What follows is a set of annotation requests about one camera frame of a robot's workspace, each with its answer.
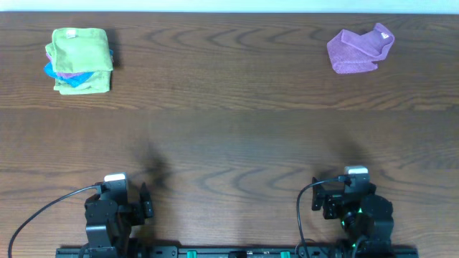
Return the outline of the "light green cloth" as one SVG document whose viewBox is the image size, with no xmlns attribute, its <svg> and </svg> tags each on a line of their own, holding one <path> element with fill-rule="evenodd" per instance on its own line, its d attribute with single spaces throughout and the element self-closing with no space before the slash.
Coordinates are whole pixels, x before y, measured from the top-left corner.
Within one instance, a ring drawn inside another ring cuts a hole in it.
<svg viewBox="0 0 459 258">
<path fill-rule="evenodd" d="M 61 28 L 45 46 L 53 70 L 60 73 L 112 71 L 108 37 L 99 28 Z"/>
</svg>

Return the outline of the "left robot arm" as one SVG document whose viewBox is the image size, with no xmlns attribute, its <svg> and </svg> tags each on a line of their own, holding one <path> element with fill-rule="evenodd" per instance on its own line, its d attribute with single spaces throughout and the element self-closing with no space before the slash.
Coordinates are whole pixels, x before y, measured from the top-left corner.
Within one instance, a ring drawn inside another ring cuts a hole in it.
<svg viewBox="0 0 459 258">
<path fill-rule="evenodd" d="M 88 243 L 78 256 L 148 257 L 149 251 L 139 239 L 131 238 L 133 226 L 145 224 L 153 216 L 150 193 L 145 184 L 138 191 L 137 202 L 128 201 L 126 180 L 102 182 L 98 192 L 85 202 Z"/>
</svg>

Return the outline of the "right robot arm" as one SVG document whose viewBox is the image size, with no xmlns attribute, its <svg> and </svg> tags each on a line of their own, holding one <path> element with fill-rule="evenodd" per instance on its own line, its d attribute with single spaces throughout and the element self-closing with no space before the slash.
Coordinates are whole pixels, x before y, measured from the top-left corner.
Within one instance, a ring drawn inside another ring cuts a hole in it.
<svg viewBox="0 0 459 258">
<path fill-rule="evenodd" d="M 311 209 L 322 210 L 325 219 L 338 219 L 347 238 L 340 240 L 329 257 L 393 257 L 391 234 L 393 205 L 376 195 L 368 175 L 312 179 Z"/>
</svg>

